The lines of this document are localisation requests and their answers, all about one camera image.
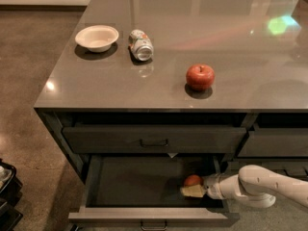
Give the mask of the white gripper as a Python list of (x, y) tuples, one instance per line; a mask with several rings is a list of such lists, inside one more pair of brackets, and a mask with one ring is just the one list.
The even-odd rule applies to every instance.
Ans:
[(227, 199), (231, 196), (232, 186), (228, 181), (229, 176), (225, 174), (211, 174), (203, 177), (203, 186), (194, 185), (181, 189), (181, 194), (186, 197), (202, 198), (207, 194), (212, 199)]

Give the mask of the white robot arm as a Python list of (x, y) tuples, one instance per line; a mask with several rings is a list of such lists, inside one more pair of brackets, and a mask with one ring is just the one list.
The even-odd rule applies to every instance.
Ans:
[(237, 174), (197, 177), (198, 182), (181, 188), (186, 197), (234, 199), (253, 208), (271, 207), (278, 194), (308, 207), (308, 182), (281, 175), (256, 165), (242, 167)]

